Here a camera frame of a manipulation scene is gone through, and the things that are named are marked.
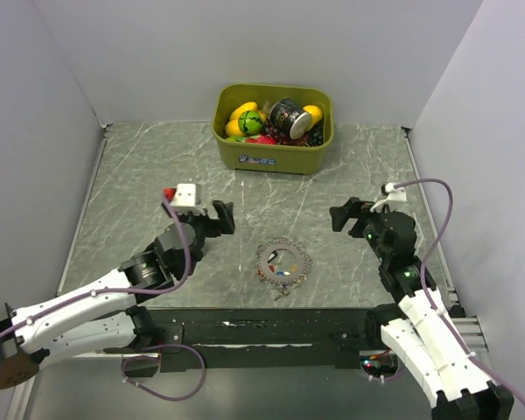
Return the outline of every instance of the white wall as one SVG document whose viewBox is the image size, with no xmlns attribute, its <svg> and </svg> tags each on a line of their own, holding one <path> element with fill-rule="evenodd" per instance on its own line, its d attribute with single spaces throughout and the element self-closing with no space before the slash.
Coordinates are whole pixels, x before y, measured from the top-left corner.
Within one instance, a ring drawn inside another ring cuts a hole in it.
<svg viewBox="0 0 525 420">
<path fill-rule="evenodd" d="M 53 296 L 100 138 L 33 4 L 0 0 L 0 302 Z"/>
<path fill-rule="evenodd" d="M 414 126 L 481 0 L 34 0 L 103 123 L 210 121 L 230 83 Z"/>
<path fill-rule="evenodd" d="M 525 394 L 525 0 L 482 4 L 411 144 L 420 174 L 453 187 L 450 271 L 495 367 Z M 426 192 L 440 223 L 445 194 Z"/>
</svg>

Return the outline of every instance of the red fruit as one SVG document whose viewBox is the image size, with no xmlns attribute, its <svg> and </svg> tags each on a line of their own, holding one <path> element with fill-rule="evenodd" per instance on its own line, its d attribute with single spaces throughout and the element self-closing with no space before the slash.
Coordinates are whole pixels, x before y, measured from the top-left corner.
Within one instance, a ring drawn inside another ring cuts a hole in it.
<svg viewBox="0 0 525 420">
<path fill-rule="evenodd" d="M 245 140 L 245 143 L 252 143 L 252 144 L 276 144 L 277 142 L 275 142 L 272 137 L 259 136 L 257 138 L 250 137 L 247 140 Z"/>
</svg>

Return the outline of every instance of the cable tie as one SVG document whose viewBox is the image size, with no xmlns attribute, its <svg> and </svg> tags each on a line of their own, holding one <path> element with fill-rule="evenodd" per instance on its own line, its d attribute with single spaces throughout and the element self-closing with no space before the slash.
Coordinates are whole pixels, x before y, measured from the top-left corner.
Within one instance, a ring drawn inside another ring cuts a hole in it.
<svg viewBox="0 0 525 420">
<path fill-rule="evenodd" d="M 436 309 L 436 315 L 439 317 L 444 316 L 447 313 L 447 310 L 445 308 L 437 308 Z"/>
</svg>

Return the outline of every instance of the yellow lemon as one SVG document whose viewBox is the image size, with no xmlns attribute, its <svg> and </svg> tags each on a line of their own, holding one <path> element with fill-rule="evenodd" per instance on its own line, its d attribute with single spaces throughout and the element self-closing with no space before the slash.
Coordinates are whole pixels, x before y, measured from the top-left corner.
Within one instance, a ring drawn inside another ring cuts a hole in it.
<svg viewBox="0 0 525 420">
<path fill-rule="evenodd" d="M 246 102 L 231 113 L 229 121 L 239 120 L 239 116 L 245 111 L 256 111 L 256 102 Z"/>
<path fill-rule="evenodd" d="M 267 118 L 266 114 L 263 113 L 262 111 L 259 111 L 259 114 L 261 115 L 261 118 L 262 118 L 262 124 L 266 123 L 266 118 Z"/>
<path fill-rule="evenodd" d="M 307 131 L 309 131 L 316 123 L 321 121 L 323 118 L 323 111 L 321 111 L 319 107 L 316 107 L 315 105 L 307 105 L 304 107 L 304 110 L 311 115 L 311 124 L 309 124 L 309 127 L 307 127 Z"/>
</svg>

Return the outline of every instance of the red tag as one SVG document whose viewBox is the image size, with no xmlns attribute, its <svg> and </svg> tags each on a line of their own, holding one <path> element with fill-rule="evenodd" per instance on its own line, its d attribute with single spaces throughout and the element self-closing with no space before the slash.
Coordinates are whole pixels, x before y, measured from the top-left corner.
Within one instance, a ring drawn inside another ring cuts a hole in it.
<svg viewBox="0 0 525 420">
<path fill-rule="evenodd" d="M 175 197 L 175 193 L 177 192 L 177 188 L 164 188 L 164 196 L 169 200 L 173 200 L 173 197 Z"/>
</svg>

